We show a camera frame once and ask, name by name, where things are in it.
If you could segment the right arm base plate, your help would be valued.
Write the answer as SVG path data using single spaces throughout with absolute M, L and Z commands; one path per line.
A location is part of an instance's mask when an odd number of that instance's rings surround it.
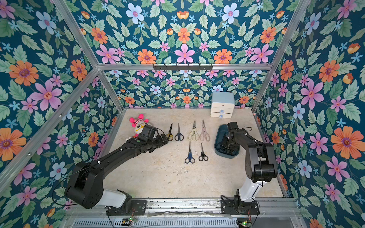
M 229 199 L 221 196 L 221 213 L 228 215 L 260 215 L 257 201 L 244 202 L 240 199 Z

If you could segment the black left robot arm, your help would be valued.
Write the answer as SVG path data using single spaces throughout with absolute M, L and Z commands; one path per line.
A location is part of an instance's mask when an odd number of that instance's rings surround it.
M 65 196 L 85 209 L 97 205 L 121 208 L 127 200 L 127 194 L 105 189 L 105 177 L 128 160 L 146 152 L 151 153 L 168 143 L 165 134 L 155 138 L 139 135 L 98 160 L 79 162 L 69 178 Z

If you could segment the cream yellow scissors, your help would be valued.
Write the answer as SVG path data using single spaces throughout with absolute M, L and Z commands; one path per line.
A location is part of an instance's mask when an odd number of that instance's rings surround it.
M 193 127 L 191 132 L 188 134 L 188 140 L 189 141 L 198 141 L 199 140 L 199 134 L 196 129 L 196 121 L 194 120 Z

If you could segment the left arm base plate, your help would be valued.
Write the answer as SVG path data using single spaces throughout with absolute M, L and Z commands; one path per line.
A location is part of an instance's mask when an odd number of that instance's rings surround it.
M 145 214 L 147 206 L 146 200 L 131 199 L 127 200 L 121 208 L 107 207 L 108 216 L 141 216 Z

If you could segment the black yellow scissors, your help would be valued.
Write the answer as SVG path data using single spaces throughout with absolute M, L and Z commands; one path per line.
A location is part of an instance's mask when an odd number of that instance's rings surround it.
M 174 139 L 174 135 L 172 134 L 172 128 L 173 128 L 173 123 L 171 123 L 168 134 L 166 135 L 169 141 L 172 141 Z

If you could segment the blue handled scissors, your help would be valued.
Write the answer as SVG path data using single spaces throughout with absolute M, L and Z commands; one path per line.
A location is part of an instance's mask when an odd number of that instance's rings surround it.
M 195 163 L 195 159 L 193 158 L 193 154 L 192 154 L 192 148 L 191 148 L 191 142 L 189 142 L 189 151 L 188 151 L 188 156 L 187 158 L 184 160 L 184 162 L 186 164 L 194 164 Z

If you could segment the small black scissors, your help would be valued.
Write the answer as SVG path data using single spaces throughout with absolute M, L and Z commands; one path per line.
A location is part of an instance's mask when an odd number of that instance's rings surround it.
M 205 154 L 205 151 L 204 151 L 204 148 L 203 148 L 202 144 L 201 144 L 201 155 L 198 157 L 198 159 L 199 159 L 200 162 L 209 160 L 209 157 Z

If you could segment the dark blue scissors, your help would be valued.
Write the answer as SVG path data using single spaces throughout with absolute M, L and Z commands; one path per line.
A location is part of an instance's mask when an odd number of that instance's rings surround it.
M 184 135 L 181 133 L 180 124 L 178 124 L 177 134 L 174 136 L 175 141 L 181 142 L 184 140 Z

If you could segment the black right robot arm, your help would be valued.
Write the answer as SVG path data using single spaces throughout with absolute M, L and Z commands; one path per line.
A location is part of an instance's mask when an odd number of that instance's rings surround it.
M 257 140 L 243 129 L 230 130 L 223 139 L 222 146 L 229 152 L 239 147 L 245 149 L 247 179 L 236 195 L 240 201 L 253 202 L 264 185 L 278 175 L 273 146 Z

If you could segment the pink scissors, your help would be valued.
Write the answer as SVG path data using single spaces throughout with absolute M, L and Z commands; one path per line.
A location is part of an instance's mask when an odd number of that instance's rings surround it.
M 202 120 L 202 132 L 200 134 L 199 139 L 201 141 L 207 141 L 207 142 L 209 142 L 210 139 L 211 139 L 210 138 L 210 135 L 207 133 L 206 126 L 205 126 L 205 121 L 204 120 Z

